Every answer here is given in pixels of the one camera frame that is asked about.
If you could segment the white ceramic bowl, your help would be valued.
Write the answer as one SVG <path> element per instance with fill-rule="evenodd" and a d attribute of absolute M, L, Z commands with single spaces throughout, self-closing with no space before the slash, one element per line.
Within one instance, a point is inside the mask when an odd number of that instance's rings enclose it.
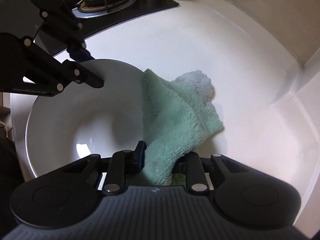
<path fill-rule="evenodd" d="M 90 154 L 111 157 L 143 138 L 143 72 L 116 60 L 84 62 L 102 88 L 71 83 L 54 97 L 38 97 L 28 117 L 25 145 L 39 177 Z"/>

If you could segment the green microfiber cloth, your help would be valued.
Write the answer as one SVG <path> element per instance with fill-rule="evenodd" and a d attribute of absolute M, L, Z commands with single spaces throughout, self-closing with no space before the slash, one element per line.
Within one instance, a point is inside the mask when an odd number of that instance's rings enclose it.
<path fill-rule="evenodd" d="M 211 79 L 196 70 L 167 81 L 147 69 L 142 78 L 144 167 L 130 185 L 184 185 L 173 173 L 179 158 L 223 130 L 212 104 Z"/>

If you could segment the black gas stove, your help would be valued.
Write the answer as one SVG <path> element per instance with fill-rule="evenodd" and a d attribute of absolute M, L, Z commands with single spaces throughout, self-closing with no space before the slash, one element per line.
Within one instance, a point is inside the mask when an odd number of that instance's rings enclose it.
<path fill-rule="evenodd" d="M 83 24 L 84 40 L 115 25 L 153 12 L 176 8 L 173 0 L 63 0 Z M 31 0 L 1 0 L 1 33 L 29 36 L 43 50 L 56 55 L 67 47 L 44 32 L 40 10 Z"/>

